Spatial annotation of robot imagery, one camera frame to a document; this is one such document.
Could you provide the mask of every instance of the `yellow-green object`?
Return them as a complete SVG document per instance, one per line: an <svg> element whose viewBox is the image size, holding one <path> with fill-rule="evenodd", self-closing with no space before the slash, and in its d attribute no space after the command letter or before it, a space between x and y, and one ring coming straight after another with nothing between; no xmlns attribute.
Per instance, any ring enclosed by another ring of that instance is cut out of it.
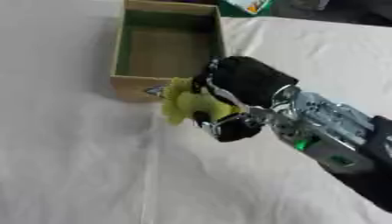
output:
<svg viewBox="0 0 392 224"><path fill-rule="evenodd" d="M185 118L192 119L196 111L208 113L212 122L239 111L237 107L216 100L206 89L193 94L191 88L192 78L173 78L164 88L162 111L168 123L179 125Z"/></svg>

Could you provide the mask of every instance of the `robotic arm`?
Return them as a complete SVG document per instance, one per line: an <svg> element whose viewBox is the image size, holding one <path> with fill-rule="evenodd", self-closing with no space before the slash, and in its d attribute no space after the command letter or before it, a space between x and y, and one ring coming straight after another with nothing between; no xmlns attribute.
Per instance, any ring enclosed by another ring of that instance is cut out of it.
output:
<svg viewBox="0 0 392 224"><path fill-rule="evenodd" d="M302 91L297 83L252 58L213 60L193 78L192 91L207 88L241 112L215 122L196 112L193 119L221 142L252 137L270 126L279 139L392 212L392 121Z"/></svg>

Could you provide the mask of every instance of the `white table surface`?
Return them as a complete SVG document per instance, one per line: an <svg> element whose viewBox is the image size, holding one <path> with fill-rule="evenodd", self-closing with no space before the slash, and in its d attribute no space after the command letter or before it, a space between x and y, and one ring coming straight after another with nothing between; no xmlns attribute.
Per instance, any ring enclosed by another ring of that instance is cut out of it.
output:
<svg viewBox="0 0 392 224"><path fill-rule="evenodd" d="M390 223L266 129L216 143L115 99L119 1L0 2L0 223ZM223 19L228 50L392 117L392 30Z"/></svg>

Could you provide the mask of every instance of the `black robotic finger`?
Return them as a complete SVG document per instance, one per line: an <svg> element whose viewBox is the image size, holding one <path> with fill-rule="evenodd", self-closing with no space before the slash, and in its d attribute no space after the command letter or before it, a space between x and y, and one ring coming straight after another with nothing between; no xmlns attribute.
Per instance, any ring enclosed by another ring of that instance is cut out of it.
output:
<svg viewBox="0 0 392 224"><path fill-rule="evenodd" d="M298 80L290 77L266 64L250 57L233 56L221 59L215 71L212 71L212 82L235 95L241 102L249 106L270 108L273 94L287 85L296 85ZM218 100L230 103L209 88Z"/></svg>

